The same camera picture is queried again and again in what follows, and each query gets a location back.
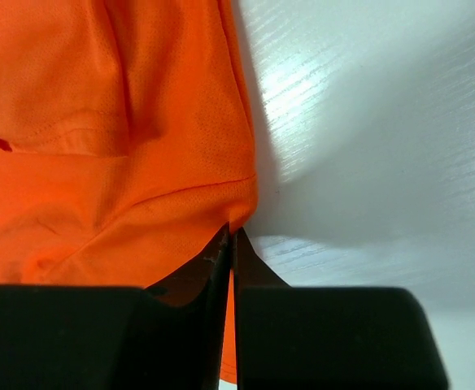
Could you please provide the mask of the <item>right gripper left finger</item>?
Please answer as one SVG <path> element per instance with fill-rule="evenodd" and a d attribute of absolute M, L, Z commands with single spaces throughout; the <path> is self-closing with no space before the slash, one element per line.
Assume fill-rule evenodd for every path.
<path fill-rule="evenodd" d="M 163 305 L 151 331 L 153 389 L 217 389 L 229 288 L 229 225 L 147 289 Z"/>

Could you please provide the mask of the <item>orange t shirt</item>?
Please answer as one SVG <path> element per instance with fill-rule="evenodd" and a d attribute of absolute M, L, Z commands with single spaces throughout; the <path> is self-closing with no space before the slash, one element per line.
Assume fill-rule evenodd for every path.
<path fill-rule="evenodd" d="M 144 287 L 258 201 L 229 1 L 0 1 L 0 282 Z"/>

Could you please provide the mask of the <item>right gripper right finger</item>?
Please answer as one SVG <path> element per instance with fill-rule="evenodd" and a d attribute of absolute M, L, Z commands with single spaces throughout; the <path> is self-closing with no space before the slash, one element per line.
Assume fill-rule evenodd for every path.
<path fill-rule="evenodd" d="M 245 288 L 254 286 L 286 288 L 289 285 L 255 252 L 243 227 L 233 234 L 232 263 L 237 388 L 243 389 L 242 368 L 244 365 L 241 362 L 240 351 L 243 341 L 239 322 L 243 304 L 240 294 Z"/>

